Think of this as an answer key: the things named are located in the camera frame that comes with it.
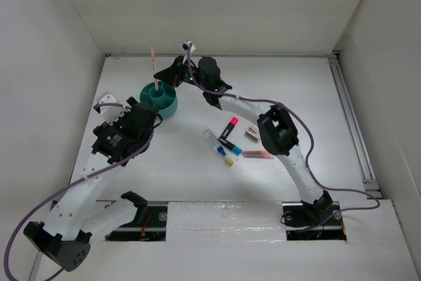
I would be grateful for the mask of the thin pink pen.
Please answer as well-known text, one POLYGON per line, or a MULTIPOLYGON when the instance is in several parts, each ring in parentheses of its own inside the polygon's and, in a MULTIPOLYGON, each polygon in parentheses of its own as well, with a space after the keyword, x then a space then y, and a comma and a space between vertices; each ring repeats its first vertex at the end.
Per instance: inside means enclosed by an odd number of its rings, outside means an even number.
POLYGON ((155 56, 155 49, 151 46, 151 60, 152 60, 152 67, 153 67, 153 74, 154 74, 154 86, 155 91, 159 90, 159 81, 155 78, 155 73, 157 72, 156 68, 156 56, 155 56))

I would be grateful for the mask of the pink highlighter clear cap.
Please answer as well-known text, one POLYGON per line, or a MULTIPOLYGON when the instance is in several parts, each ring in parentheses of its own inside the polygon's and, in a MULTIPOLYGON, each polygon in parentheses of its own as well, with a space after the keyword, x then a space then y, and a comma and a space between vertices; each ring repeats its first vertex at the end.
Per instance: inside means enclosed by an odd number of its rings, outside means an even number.
POLYGON ((242 156, 248 159, 273 159, 274 156, 267 151, 243 151, 242 156))

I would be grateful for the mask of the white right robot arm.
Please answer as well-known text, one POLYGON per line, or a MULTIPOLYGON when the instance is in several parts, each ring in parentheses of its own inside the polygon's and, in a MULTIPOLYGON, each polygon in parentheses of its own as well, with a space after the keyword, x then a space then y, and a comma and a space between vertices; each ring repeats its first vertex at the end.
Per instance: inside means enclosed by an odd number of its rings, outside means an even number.
POLYGON ((299 192, 300 213, 305 219, 304 223, 294 224, 294 227, 321 226, 328 220, 332 198, 311 176, 299 146, 298 130, 283 106, 274 103, 262 109, 253 103, 263 103, 263 99, 252 100, 238 95, 221 79, 220 68, 212 57, 203 57, 195 64, 180 55, 154 78, 174 88, 183 82, 194 85, 203 91, 209 105, 256 124, 263 147, 284 165, 299 192))

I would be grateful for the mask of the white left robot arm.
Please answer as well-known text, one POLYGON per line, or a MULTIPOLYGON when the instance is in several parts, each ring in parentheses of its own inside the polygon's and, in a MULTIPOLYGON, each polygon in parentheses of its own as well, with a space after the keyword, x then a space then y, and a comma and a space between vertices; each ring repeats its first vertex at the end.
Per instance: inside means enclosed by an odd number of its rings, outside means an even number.
POLYGON ((147 200, 132 191, 96 215, 90 213, 108 184, 148 149, 162 116, 133 97, 126 105, 103 97, 94 109, 104 121, 93 129, 95 141, 77 181, 62 193, 45 220, 31 221, 24 228, 36 249, 67 272, 83 263, 94 241, 104 240, 124 224, 139 226, 147 220, 147 200))

